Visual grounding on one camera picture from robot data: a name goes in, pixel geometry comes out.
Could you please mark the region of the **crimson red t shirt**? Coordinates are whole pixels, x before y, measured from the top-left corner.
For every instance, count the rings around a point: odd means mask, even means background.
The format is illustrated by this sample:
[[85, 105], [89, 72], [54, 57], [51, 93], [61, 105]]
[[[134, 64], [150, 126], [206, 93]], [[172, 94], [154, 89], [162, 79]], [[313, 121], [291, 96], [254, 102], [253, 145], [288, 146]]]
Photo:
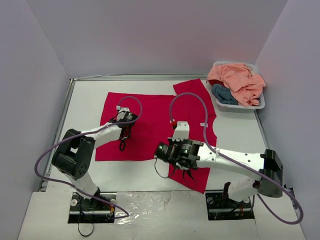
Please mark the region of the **crimson red t shirt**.
[[[212, 99], [202, 81], [192, 79], [173, 85], [177, 95], [185, 93], [185, 96], [175, 100], [172, 114], [177, 121], [187, 121], [190, 127], [189, 138], [196, 141], [204, 141], [203, 129], [205, 111], [207, 111], [208, 127], [207, 140], [211, 146], [215, 146], [217, 137], [213, 131], [213, 123], [216, 112]], [[96, 149], [95, 160], [106, 161], [146, 161], [154, 156], [157, 145], [166, 143], [173, 135], [170, 124], [169, 106], [173, 101], [173, 95], [147, 95], [136, 94], [135, 98], [129, 98], [126, 93], [110, 92], [107, 94], [100, 124], [104, 125], [116, 115], [116, 105], [128, 107], [134, 114], [142, 112], [141, 117], [135, 123], [131, 137], [126, 141], [123, 151], [120, 151], [119, 141], [102, 145]]]

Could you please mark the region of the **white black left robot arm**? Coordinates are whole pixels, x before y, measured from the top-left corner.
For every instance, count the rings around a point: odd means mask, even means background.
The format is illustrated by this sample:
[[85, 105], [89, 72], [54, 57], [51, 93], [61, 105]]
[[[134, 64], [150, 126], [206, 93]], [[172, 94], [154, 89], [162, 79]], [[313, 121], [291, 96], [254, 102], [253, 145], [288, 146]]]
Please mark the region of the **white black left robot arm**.
[[106, 124], [84, 131], [84, 135], [61, 143], [55, 150], [52, 165], [70, 180], [89, 209], [95, 209], [101, 203], [100, 189], [88, 173], [94, 150], [119, 140], [122, 152], [137, 118], [128, 108], [121, 108]]

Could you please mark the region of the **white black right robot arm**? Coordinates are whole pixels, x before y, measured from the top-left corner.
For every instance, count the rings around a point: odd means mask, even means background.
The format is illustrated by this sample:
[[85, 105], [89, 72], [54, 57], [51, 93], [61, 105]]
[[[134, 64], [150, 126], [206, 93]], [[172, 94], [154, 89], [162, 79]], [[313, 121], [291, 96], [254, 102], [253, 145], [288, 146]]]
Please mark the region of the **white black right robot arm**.
[[283, 164], [274, 150], [263, 153], [244, 153], [208, 146], [204, 142], [185, 139], [160, 142], [154, 157], [175, 169], [191, 175], [192, 170], [220, 169], [243, 175], [238, 181], [223, 187], [222, 202], [229, 207], [244, 199], [260, 194], [269, 198], [283, 195]]

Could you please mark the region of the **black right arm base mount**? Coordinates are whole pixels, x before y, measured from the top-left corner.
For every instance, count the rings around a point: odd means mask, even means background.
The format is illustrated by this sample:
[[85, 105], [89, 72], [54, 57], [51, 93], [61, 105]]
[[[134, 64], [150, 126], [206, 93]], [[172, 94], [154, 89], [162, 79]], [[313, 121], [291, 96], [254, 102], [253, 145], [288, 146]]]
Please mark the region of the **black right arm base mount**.
[[241, 202], [224, 199], [222, 190], [207, 191], [204, 195], [209, 221], [250, 220], [255, 218], [250, 198]]

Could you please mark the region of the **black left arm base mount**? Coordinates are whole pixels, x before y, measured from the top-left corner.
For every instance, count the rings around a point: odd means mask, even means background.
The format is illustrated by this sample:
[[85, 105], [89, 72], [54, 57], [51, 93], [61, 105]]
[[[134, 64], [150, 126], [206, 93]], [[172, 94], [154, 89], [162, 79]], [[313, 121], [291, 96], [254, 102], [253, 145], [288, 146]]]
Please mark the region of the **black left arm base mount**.
[[95, 199], [85, 199], [76, 192], [70, 201], [68, 224], [113, 224], [115, 208]]

